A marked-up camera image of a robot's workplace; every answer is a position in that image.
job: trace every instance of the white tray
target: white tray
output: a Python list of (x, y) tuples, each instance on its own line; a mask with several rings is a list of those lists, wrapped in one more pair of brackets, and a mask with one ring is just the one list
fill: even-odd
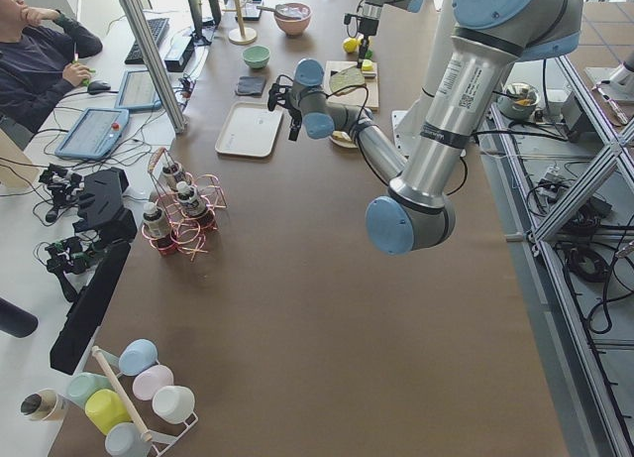
[(263, 103), (234, 103), (216, 141), (216, 152), (253, 158), (270, 155), (281, 115), (279, 110), (269, 112)]

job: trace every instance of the pink cup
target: pink cup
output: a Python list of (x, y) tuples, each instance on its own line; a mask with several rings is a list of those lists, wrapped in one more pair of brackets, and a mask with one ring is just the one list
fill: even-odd
[(154, 365), (137, 375), (132, 392), (139, 400), (151, 400), (160, 388), (174, 384), (174, 374), (164, 365)]

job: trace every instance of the gray cup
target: gray cup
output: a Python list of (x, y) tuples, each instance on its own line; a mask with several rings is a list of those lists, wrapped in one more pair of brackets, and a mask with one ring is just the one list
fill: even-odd
[(113, 457), (146, 457), (151, 448), (132, 422), (115, 425), (106, 436), (106, 452)]
[(528, 83), (510, 83), (504, 93), (497, 97), (497, 106), (502, 115), (512, 120), (528, 120), (539, 103), (539, 92)]

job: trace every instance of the yellow cup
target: yellow cup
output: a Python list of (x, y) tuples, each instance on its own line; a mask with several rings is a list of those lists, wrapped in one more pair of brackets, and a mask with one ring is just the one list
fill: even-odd
[(86, 402), (84, 412), (104, 435), (108, 435), (115, 425), (132, 420), (119, 396), (111, 390), (93, 394)]

